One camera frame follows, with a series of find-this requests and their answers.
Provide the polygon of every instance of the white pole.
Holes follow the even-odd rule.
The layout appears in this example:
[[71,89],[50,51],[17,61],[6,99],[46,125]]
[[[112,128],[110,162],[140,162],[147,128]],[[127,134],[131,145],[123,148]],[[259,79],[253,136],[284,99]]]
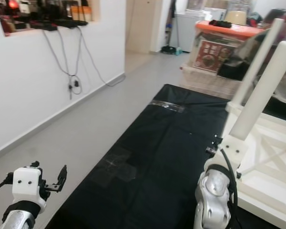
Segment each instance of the white pole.
[[232,99],[232,103],[240,105],[244,100],[244,97],[252,85],[252,82],[257,75],[258,71],[260,70],[267,54],[273,43],[275,42],[276,38],[278,37],[279,32],[281,31],[282,25],[284,24],[283,19],[276,18],[270,31],[268,32],[267,36],[265,37],[261,47],[259,48],[253,62],[251,63],[244,79],[238,88],[235,96]]
[[280,42],[230,135],[245,141],[286,72],[286,42]]

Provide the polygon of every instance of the mop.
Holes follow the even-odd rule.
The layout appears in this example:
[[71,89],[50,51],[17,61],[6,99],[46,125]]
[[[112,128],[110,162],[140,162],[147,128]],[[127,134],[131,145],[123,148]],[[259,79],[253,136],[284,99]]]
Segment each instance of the mop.
[[179,55],[182,53],[182,50],[181,48],[179,47],[179,29],[178,29],[178,18],[175,14],[175,11],[176,11],[176,0],[173,0],[172,2],[172,19],[175,18],[175,20],[172,20],[175,21],[175,25],[176,25],[176,33],[177,33],[177,48],[173,47],[173,46],[169,46],[170,44],[170,41],[171,41],[171,36],[172,36],[172,32],[170,34],[170,37],[168,39],[168,44],[166,46],[163,46],[161,48],[161,51],[162,53],[165,53],[165,54],[170,54],[170,55]]

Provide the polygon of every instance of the black table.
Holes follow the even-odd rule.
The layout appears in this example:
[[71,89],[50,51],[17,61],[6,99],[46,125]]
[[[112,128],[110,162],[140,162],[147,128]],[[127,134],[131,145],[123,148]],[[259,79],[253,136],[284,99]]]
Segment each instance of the black table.
[[[222,132],[226,103],[165,85],[47,229],[192,229],[204,151]],[[276,229],[243,209],[238,218],[244,229]]]

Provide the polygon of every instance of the red light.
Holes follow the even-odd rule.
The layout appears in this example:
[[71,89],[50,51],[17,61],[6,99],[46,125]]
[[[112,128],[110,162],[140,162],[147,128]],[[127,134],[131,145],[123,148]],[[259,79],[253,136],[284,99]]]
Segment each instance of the red light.
[[12,9],[17,9],[18,8],[18,3],[14,0],[10,0],[9,2],[9,6],[12,8]]

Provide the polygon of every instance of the white plastic bracket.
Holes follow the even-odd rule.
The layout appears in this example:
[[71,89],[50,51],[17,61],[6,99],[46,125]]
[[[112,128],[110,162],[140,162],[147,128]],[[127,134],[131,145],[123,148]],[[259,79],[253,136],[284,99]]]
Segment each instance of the white plastic bracket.
[[41,171],[36,168],[18,168],[13,176],[13,203],[30,201],[40,206],[40,213],[46,208],[46,201],[39,195],[39,176]]
[[225,161],[222,153],[220,152],[221,148],[227,154],[229,161],[231,163],[233,172],[235,173],[248,150],[248,145],[244,141],[236,137],[233,137],[231,135],[227,135],[224,137],[221,145],[219,145],[219,149],[217,153],[215,154],[213,158],[207,160],[207,162],[205,163],[204,169],[206,170],[209,167],[209,165],[212,165],[212,164],[221,165],[229,169],[227,162]]

